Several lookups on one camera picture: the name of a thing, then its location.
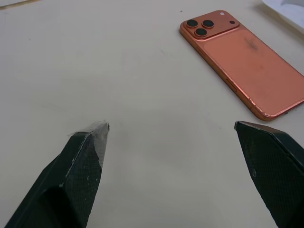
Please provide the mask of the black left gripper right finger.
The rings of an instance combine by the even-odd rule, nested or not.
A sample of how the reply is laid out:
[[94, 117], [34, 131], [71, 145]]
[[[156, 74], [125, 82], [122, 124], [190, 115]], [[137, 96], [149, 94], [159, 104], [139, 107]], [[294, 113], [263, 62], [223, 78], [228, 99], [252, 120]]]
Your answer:
[[289, 134], [237, 121], [251, 179], [279, 228], [304, 226], [304, 149]]

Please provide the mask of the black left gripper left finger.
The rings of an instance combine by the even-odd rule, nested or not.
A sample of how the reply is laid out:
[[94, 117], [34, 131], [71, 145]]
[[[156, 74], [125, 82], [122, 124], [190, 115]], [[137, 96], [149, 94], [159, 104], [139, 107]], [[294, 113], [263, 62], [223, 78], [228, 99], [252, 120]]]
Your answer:
[[98, 191], [110, 125], [94, 122], [73, 133], [40, 173], [8, 228], [85, 228]]

